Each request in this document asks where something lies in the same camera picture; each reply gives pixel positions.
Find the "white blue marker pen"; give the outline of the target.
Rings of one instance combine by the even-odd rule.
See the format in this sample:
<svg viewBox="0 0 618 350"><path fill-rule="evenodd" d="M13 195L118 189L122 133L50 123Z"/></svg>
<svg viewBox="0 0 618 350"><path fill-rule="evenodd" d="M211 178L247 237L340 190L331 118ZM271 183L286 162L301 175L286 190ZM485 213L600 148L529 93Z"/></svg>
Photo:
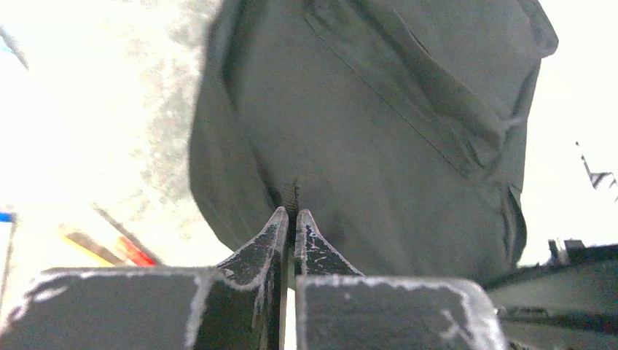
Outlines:
<svg viewBox="0 0 618 350"><path fill-rule="evenodd" d="M1 209L1 307L5 305L7 281L11 270L13 238L16 229L16 215L8 209Z"/></svg>

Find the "red brown pencil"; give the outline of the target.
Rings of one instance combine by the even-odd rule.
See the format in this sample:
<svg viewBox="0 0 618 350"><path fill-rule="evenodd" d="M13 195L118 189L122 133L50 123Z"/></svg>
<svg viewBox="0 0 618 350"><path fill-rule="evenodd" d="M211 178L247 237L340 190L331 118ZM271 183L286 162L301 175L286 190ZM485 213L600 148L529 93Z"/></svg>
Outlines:
<svg viewBox="0 0 618 350"><path fill-rule="evenodd" d="M114 240L114 247L118 252L123 253L129 261L137 266L156 266L161 265L160 259L152 254L132 233L114 219L106 210L92 203L90 208L102 219L107 221L116 231L117 237Z"/></svg>

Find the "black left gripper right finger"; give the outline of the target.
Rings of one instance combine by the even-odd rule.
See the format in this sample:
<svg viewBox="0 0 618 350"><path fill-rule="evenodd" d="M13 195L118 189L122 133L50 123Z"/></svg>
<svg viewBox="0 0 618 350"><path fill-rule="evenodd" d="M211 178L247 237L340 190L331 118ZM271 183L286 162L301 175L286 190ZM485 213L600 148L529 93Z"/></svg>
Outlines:
<svg viewBox="0 0 618 350"><path fill-rule="evenodd" d="M493 304L472 281L364 276L299 212L298 349L505 349Z"/></svg>

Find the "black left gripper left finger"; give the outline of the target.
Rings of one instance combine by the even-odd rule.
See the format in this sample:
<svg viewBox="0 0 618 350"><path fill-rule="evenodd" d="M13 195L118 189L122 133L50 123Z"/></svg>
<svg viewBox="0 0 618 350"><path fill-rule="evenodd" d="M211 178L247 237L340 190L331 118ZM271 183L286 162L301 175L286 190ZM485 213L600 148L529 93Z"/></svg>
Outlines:
<svg viewBox="0 0 618 350"><path fill-rule="evenodd" d="M289 217L208 267L52 268L7 318L3 349L282 349Z"/></svg>

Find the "black student backpack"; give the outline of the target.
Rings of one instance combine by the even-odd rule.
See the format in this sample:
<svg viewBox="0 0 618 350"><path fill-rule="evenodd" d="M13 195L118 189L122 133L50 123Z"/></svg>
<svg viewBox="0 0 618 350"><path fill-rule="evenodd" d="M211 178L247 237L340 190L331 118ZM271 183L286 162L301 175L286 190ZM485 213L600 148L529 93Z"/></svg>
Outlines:
<svg viewBox="0 0 618 350"><path fill-rule="evenodd" d="M238 249L308 209L367 275L511 273L528 116L558 36L538 1L223 1L189 183Z"/></svg>

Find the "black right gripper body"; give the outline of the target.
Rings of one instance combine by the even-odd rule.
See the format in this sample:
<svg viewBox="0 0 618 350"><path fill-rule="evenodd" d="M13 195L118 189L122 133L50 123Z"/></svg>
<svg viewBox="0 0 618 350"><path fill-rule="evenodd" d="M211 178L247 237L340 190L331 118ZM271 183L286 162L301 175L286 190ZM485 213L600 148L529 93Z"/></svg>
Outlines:
<svg viewBox="0 0 618 350"><path fill-rule="evenodd" d="M508 349L616 349L617 245L548 244L547 263L485 285Z"/></svg>

